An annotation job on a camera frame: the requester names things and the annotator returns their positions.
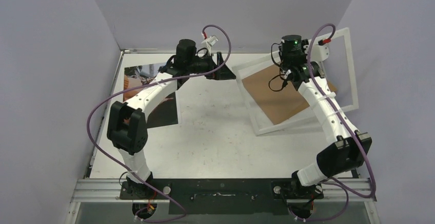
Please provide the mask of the white wooden picture frame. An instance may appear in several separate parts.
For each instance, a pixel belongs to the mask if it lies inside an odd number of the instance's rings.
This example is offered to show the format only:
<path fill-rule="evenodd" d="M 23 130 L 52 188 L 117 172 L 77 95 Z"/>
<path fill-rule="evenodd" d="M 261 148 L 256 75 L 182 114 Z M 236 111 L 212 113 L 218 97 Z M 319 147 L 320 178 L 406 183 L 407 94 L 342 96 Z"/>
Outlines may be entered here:
<path fill-rule="evenodd" d="M 350 31 L 349 28 L 343 28 L 338 31 L 336 31 L 335 35 L 332 37 L 332 39 L 336 38 L 343 38 L 344 40 L 344 48 L 345 48 L 345 56 L 346 56 L 346 62 L 347 62 L 347 69 L 348 69 L 348 75 L 349 75 L 349 83 L 350 83 L 350 94 L 352 99 L 352 104 L 343 106 L 341 108 L 338 108 L 339 110 L 343 112 L 349 112 L 353 111 L 359 108 L 359 99 L 358 99 L 358 90 L 357 90 L 357 81 L 355 76 L 355 69 L 354 69 L 354 61 L 353 61 L 353 54 L 352 54 L 352 48 L 351 48 L 351 38 L 350 38 Z M 254 130 L 255 135 L 262 135 L 274 131 L 279 131 L 283 129 L 288 128 L 294 128 L 299 127 L 302 125 L 306 125 L 312 122 L 317 121 L 317 117 L 315 116 L 313 110 L 308 107 L 307 109 L 303 110 L 299 114 L 295 115 L 294 117 L 278 124 L 273 125 L 272 122 L 267 118 L 267 116 L 263 113 L 261 108 L 255 103 L 254 99 L 251 97 L 251 95 L 247 92 L 247 90 L 244 88 L 242 83 L 242 78 L 248 77 L 266 67 L 271 66 L 271 64 L 268 64 L 270 60 L 270 56 L 262 56 L 260 58 L 257 58 L 255 60 L 236 65 L 232 67 L 232 70 L 234 74 L 236 75 L 236 82 L 238 84 L 239 90 L 241 92 L 243 101 L 245 103 L 245 106 L 248 110 L 248 114 L 251 120 L 251 124 Z"/>

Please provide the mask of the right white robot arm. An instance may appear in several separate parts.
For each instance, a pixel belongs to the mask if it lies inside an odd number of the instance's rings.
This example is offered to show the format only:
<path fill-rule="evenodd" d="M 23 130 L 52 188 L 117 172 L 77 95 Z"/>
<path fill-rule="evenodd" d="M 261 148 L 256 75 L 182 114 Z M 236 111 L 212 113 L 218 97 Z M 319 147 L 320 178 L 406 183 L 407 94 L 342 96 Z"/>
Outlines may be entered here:
<path fill-rule="evenodd" d="M 322 68 L 310 61 L 310 50 L 312 46 L 300 35 L 283 36 L 279 46 L 281 74 L 307 101 L 328 144 L 313 163 L 292 174 L 290 191 L 297 198 L 337 174 L 362 166 L 372 144 L 369 134 L 360 132 L 338 105 Z"/>

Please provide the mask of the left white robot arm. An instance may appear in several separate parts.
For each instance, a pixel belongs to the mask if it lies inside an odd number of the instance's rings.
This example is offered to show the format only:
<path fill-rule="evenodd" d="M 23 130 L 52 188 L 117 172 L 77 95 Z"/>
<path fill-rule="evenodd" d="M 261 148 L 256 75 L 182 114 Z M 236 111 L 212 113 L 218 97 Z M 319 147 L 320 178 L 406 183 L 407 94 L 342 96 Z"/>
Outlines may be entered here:
<path fill-rule="evenodd" d="M 129 168 L 126 177 L 129 189 L 139 198 L 153 194 L 153 176 L 147 166 L 143 148 L 148 139 L 148 117 L 168 95 L 178 90 L 190 76 L 204 74 L 211 80 L 232 80 L 235 74 L 226 66 L 221 52 L 217 59 L 211 53 L 198 56 L 196 43 L 182 39 L 158 74 L 145 87 L 124 102 L 111 105 L 107 138 L 118 149 Z"/>

